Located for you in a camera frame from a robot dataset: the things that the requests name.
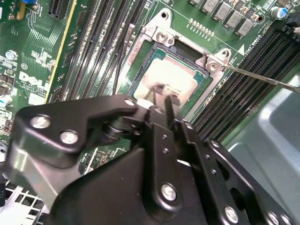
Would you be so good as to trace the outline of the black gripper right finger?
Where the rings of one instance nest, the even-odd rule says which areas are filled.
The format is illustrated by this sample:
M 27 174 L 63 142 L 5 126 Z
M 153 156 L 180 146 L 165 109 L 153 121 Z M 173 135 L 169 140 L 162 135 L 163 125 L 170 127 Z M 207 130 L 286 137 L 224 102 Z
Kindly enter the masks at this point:
M 182 119 L 179 100 L 165 99 L 167 118 L 184 148 L 210 225 L 294 225 L 287 211 L 218 142 L 203 142 Z

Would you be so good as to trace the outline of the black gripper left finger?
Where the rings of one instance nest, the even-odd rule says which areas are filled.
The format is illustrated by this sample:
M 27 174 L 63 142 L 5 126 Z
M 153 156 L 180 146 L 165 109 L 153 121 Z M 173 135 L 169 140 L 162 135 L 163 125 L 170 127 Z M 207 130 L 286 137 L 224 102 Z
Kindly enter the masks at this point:
M 148 108 L 116 95 L 21 109 L 13 124 L 13 180 L 30 186 L 51 210 L 63 189 L 84 176 L 78 172 L 84 150 L 127 139 L 131 146 L 126 153 L 144 152 L 145 209 L 149 214 L 177 214 L 183 195 L 174 131 L 165 109 L 167 97 L 153 97 Z

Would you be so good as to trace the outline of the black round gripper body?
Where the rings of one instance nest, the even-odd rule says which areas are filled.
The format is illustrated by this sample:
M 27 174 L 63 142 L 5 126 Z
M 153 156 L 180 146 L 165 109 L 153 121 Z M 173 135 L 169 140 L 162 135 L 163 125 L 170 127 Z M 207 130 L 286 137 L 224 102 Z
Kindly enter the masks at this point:
M 48 225 L 217 225 L 218 216 L 204 205 L 193 169 L 177 163 L 183 193 L 178 214 L 159 221 L 142 199 L 144 152 L 135 150 L 75 180 L 57 196 Z

